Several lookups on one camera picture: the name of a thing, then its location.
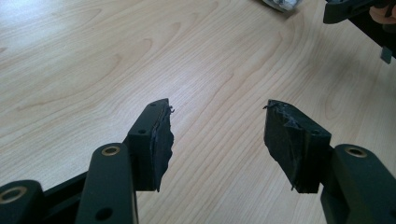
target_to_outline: black object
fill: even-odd
[[[396,180],[369,150],[331,135],[293,105],[269,100],[264,142],[299,193],[317,193],[328,223],[396,223]]]
[[[33,180],[0,188],[0,223],[138,223],[136,190],[160,190],[172,156],[172,107],[149,104],[123,143],[92,154],[87,173],[42,191]]]
[[[391,9],[395,4],[396,0],[328,0],[324,10],[323,22],[333,24],[350,20],[381,48],[389,49],[391,55],[396,58],[396,24],[379,24],[373,21],[369,14],[370,7],[389,6],[385,17],[390,17]]]

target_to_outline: screw hole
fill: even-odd
[[[102,208],[96,213],[96,220],[104,221],[109,219],[113,215],[113,210],[111,208]]]
[[[120,152],[119,147],[107,147],[102,150],[102,155],[104,156],[114,156]]]
[[[346,148],[346,152],[354,157],[358,157],[358,158],[365,158],[367,157],[367,153],[359,148]]]

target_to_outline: wood grain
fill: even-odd
[[[350,22],[323,24],[324,4],[3,0],[0,185],[85,172],[169,98],[174,156],[161,192],[138,193],[141,223],[325,223],[270,157],[262,107],[296,105],[396,175],[396,65]]]

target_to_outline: broken black component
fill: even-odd
[[[171,113],[168,99],[149,104],[122,144],[100,147],[87,173],[44,193],[32,180],[4,185],[0,223],[137,223],[135,191],[159,190],[172,156]]]
[[[264,141],[292,187],[317,193],[332,135],[293,105],[269,100]]]
[[[136,190],[160,190],[172,157],[171,113],[167,99],[147,105],[123,141],[133,158]]]
[[[396,223],[396,179],[374,153],[330,147],[330,134],[292,105],[270,100],[266,108],[265,145],[299,193],[323,185],[328,223]]]

